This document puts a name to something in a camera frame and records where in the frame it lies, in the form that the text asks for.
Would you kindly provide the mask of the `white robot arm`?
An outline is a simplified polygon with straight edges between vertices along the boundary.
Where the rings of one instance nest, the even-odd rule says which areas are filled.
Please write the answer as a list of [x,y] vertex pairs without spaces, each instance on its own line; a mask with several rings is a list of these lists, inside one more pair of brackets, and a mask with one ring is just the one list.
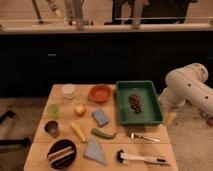
[[196,105],[202,115],[213,119],[213,88],[207,86],[208,70],[200,63],[192,63],[170,71],[166,87],[159,96],[163,124],[169,125],[186,101]]

